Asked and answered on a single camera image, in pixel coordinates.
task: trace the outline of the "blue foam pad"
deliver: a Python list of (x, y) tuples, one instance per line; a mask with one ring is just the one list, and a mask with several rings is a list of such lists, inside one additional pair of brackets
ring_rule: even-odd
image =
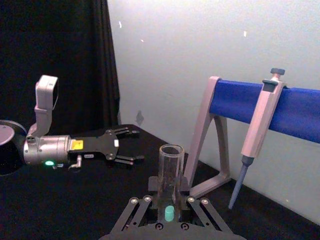
[[(262, 84), (219, 80), (210, 113), (249, 124)], [(320, 90), (284, 88), (270, 130), (320, 143)]]

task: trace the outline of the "black curtain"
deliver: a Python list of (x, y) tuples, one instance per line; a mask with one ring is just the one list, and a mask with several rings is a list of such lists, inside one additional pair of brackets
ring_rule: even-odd
[(1, 1), (0, 119), (35, 122), (35, 83), (59, 78), (50, 134), (118, 124), (119, 88), (107, 1)]

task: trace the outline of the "teal cap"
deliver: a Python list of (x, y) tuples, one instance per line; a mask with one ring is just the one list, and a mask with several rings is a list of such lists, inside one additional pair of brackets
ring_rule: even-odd
[(174, 206), (169, 205), (165, 208), (164, 219), (167, 222), (171, 222), (174, 218), (175, 218), (175, 208)]

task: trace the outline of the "glass cylinder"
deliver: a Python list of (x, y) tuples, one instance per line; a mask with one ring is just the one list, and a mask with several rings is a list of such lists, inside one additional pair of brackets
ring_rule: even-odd
[(174, 207), (174, 219), (180, 217), (180, 187), (183, 177), (185, 150), (179, 145), (165, 144), (159, 149), (158, 221), (166, 219), (167, 207)]

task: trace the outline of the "yellow warning label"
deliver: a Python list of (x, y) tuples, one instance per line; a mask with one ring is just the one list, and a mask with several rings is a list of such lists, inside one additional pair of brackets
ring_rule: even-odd
[(72, 140), (71, 150), (82, 150), (82, 149), (84, 149), (84, 141), (83, 140)]

